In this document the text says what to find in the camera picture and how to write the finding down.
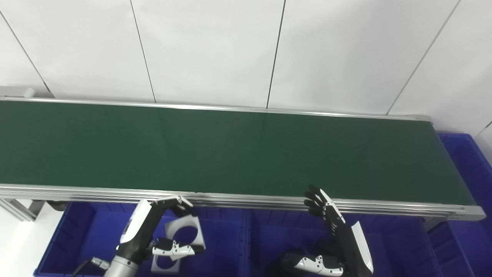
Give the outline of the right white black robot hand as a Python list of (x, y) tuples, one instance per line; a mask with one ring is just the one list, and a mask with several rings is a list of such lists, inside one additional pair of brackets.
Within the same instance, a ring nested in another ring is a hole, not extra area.
[(324, 254), (287, 252), (281, 258), (282, 269), (296, 277), (306, 274), (321, 277), (372, 277), (374, 263), (361, 224), (358, 221), (353, 225), (348, 224), (323, 189), (309, 185), (304, 195), (304, 205), (309, 214), (323, 220), (332, 235), (333, 244), (325, 248)]

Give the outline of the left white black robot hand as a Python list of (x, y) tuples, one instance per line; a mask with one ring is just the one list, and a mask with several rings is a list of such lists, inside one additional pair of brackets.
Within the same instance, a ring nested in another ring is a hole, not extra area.
[[(181, 244), (172, 238), (153, 240), (153, 233), (166, 211), (171, 210), (177, 219), (171, 224), (196, 224), (197, 236), (190, 244)], [(113, 263), (138, 267), (151, 255), (178, 260), (186, 256), (202, 254), (206, 249), (203, 233), (194, 205), (183, 196), (166, 196), (157, 200), (141, 200), (131, 215)]]

